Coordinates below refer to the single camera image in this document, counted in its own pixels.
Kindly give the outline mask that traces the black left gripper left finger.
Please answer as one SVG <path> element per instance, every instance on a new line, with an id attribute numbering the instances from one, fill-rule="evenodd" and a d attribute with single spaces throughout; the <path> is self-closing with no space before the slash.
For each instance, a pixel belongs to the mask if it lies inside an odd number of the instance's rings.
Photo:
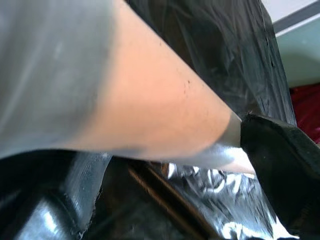
<path id="1" fill-rule="evenodd" d="M 106 152 L 26 152 L 0 161 L 3 240 L 80 240 L 94 214 Z"/>

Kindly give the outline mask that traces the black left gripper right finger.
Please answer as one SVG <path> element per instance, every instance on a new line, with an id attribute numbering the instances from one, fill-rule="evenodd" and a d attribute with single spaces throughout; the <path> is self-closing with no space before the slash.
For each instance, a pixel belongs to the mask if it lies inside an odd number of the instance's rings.
<path id="1" fill-rule="evenodd" d="M 294 125 L 248 114 L 240 145 L 291 235 L 320 233 L 320 148 Z"/>

